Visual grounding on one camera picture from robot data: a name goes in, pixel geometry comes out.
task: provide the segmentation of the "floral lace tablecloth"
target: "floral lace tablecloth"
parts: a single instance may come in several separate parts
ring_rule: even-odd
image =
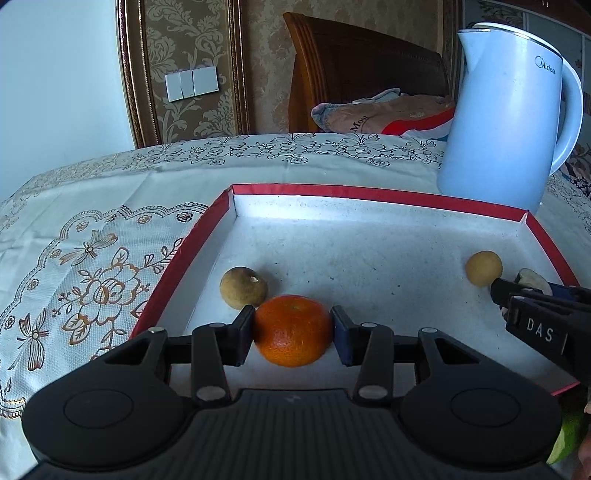
[[[27,400],[127,339],[223,189],[317,183],[437,193],[443,148],[380,135],[253,135],[144,148],[31,179],[0,205],[0,478],[34,464],[20,422]],[[558,173],[537,218],[591,286],[590,200]]]

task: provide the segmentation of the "orange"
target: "orange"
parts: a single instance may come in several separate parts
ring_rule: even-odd
[[[282,367],[302,367],[318,360],[332,341],[332,321],[317,301],[282,295],[255,313],[253,338],[261,355]]]

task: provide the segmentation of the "light switch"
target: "light switch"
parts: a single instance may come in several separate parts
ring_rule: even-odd
[[[193,89],[195,96],[217,92],[217,70],[215,67],[202,67],[193,70]]]
[[[181,100],[183,98],[183,90],[181,89],[180,73],[169,73],[164,77],[164,81],[166,82],[168,101],[174,102],[175,100]]]
[[[181,76],[181,90],[183,91],[183,98],[195,96],[193,90],[193,71],[185,70],[184,72],[179,72],[179,74]]]

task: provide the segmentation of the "wooden headboard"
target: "wooden headboard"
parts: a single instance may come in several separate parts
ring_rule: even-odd
[[[290,132],[319,132],[310,111],[398,87],[416,95],[449,94],[439,53],[366,28],[283,14],[295,46]]]

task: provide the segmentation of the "damask wallpaper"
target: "damask wallpaper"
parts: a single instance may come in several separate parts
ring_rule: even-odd
[[[437,0],[249,0],[245,25],[257,133],[288,131],[296,51],[284,12],[353,24],[437,49]],[[351,68],[355,68],[355,59]]]
[[[148,61],[163,142],[234,135],[226,1],[145,1]],[[288,131],[296,53],[284,12],[370,28],[431,50],[437,47],[437,0],[249,0],[244,7],[253,133]],[[200,65],[217,67],[220,91],[169,103],[164,76]]]
[[[224,0],[145,0],[152,94],[164,143],[235,135]],[[164,76],[217,67],[219,92],[170,103]]]

